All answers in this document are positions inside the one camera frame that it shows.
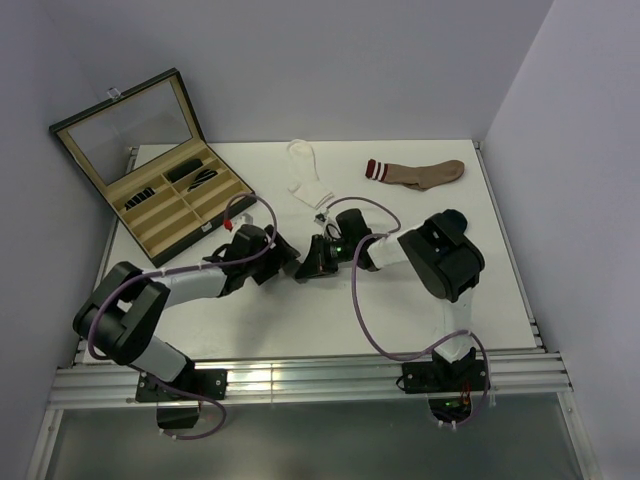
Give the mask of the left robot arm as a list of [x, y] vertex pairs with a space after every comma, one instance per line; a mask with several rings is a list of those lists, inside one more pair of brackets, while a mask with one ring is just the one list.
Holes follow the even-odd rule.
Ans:
[[123, 261], [77, 312], [73, 330], [108, 360], [158, 378], [164, 393], [183, 399], [195, 386], [193, 361], [155, 335], [163, 311], [228, 296], [249, 278], [260, 285], [280, 271], [291, 274], [299, 256], [277, 235], [273, 245], [235, 238], [197, 265], [163, 272], [145, 272]]

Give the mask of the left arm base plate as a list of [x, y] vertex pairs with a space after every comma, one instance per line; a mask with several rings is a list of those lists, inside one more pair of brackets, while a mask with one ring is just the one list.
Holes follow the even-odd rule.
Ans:
[[225, 369], [195, 369], [180, 375], [173, 382], [163, 382], [148, 373], [141, 373], [135, 393], [138, 403], [223, 400], [228, 371]]

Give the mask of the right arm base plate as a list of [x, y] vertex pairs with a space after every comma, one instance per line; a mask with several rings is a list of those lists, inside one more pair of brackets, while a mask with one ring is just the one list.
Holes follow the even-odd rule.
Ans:
[[487, 372], [482, 360], [407, 362], [397, 380], [407, 394], [482, 392]]

